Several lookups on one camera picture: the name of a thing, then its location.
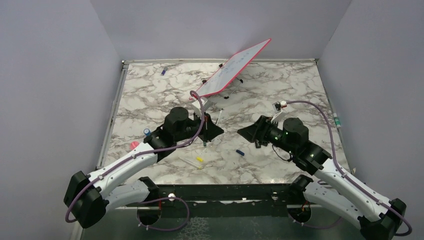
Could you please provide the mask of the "white green-tip marker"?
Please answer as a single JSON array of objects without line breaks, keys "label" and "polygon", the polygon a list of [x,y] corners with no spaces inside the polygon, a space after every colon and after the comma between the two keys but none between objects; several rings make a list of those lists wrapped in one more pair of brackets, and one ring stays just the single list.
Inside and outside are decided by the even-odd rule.
[{"label": "white green-tip marker", "polygon": [[218,125],[218,123],[219,123],[219,121],[220,121],[220,119],[221,119],[221,116],[222,116],[222,113],[223,113],[223,108],[221,108],[220,109],[220,111],[219,111],[219,113],[218,113],[218,117],[217,117],[217,119],[216,119],[216,121],[215,121],[215,124],[216,125]]}]

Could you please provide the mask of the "blue marker cap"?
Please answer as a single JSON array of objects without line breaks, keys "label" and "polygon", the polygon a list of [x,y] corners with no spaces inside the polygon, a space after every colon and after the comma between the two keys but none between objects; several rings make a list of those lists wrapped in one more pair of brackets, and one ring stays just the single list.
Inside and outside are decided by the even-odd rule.
[{"label": "blue marker cap", "polygon": [[244,156],[244,155],[245,155],[245,153],[244,153],[243,151],[239,150],[239,149],[237,149],[237,150],[236,150],[236,152],[237,152],[238,154],[240,154],[241,156]]}]

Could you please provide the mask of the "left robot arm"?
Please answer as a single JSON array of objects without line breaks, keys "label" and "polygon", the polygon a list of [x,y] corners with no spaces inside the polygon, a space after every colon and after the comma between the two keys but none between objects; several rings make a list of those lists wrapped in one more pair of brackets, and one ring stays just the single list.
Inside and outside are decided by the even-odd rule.
[{"label": "left robot arm", "polygon": [[122,158],[91,173],[78,171],[71,177],[63,200],[67,206],[65,221],[78,222],[86,229],[116,208],[136,202],[152,205],[158,188],[149,177],[131,184],[126,184],[126,180],[176,149],[188,146],[195,138],[210,142],[223,133],[206,112],[190,118],[186,108],[172,108],[164,123]]}]

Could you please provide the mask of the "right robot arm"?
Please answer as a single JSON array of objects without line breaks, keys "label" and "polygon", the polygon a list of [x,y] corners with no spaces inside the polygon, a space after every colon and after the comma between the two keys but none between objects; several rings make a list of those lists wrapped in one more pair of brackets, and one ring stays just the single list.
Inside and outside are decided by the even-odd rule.
[{"label": "right robot arm", "polygon": [[291,161],[302,171],[332,187],[300,175],[288,190],[289,199],[318,204],[339,215],[360,230],[367,240],[391,240],[399,229],[406,204],[377,193],[341,167],[331,154],[309,140],[309,129],[299,118],[283,121],[282,128],[264,115],[237,133],[250,143],[270,143],[291,155]]}]

